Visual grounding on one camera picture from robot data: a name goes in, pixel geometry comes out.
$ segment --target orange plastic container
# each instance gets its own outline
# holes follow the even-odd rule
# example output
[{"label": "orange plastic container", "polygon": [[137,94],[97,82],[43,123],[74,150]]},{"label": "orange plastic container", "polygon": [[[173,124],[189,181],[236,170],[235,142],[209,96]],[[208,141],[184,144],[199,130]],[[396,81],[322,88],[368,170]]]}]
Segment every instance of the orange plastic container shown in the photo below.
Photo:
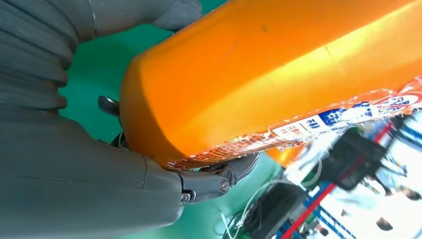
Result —
[{"label": "orange plastic container", "polygon": [[287,168],[289,165],[293,164],[297,159],[298,156],[301,154],[302,150],[304,149],[304,144],[286,148],[281,150],[280,148],[271,148],[266,151],[270,158],[274,159],[274,161],[278,162],[282,167]]},{"label": "orange plastic container", "polygon": [[397,101],[422,73],[421,24],[421,0],[230,0],[131,62],[123,131],[163,167],[193,168],[321,133],[283,126],[330,109],[402,112],[422,99]]}]

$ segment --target black device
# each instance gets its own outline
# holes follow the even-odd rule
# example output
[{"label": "black device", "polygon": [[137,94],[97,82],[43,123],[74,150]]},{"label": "black device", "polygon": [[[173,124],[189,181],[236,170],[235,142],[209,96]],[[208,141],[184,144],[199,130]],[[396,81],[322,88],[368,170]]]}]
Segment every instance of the black device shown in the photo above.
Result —
[{"label": "black device", "polygon": [[297,185],[274,184],[251,206],[243,233],[251,239],[272,238],[306,198],[306,192]]}]

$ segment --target robotic hand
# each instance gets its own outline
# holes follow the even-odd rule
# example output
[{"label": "robotic hand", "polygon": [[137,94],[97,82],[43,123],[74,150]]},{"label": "robotic hand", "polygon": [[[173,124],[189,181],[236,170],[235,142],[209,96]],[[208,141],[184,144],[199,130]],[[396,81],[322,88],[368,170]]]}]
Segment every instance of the robotic hand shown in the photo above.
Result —
[{"label": "robotic hand", "polygon": [[[139,24],[176,31],[201,14],[199,0],[0,1],[0,238],[115,238],[227,192],[226,176],[166,171],[58,111],[79,43]],[[202,183],[215,190],[201,196]]]}]

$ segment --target black object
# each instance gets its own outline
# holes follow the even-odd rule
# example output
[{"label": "black object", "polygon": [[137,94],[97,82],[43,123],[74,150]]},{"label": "black object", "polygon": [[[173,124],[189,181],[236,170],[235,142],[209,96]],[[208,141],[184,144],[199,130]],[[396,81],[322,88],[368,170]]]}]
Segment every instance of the black object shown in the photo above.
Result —
[{"label": "black object", "polygon": [[299,186],[277,183],[251,207],[242,227],[251,239],[270,239],[307,198]]},{"label": "black object", "polygon": [[381,166],[386,149],[364,138],[354,129],[348,129],[322,160],[320,180],[328,180],[350,191],[366,175],[373,175]]}]

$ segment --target red cable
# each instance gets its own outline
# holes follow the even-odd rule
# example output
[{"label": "red cable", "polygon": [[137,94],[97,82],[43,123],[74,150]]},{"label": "red cable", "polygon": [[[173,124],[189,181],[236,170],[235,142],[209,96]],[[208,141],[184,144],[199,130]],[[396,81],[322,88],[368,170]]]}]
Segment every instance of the red cable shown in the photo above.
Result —
[{"label": "red cable", "polygon": [[[393,126],[392,123],[389,123],[386,127],[383,128],[374,138],[374,142],[379,143],[384,135],[390,131],[391,127]],[[306,211],[293,223],[293,225],[282,235],[282,239],[288,239],[291,235],[296,231],[298,227],[300,227],[308,216],[318,207],[320,202],[335,188],[335,184],[330,183],[327,188],[309,205]]]}]

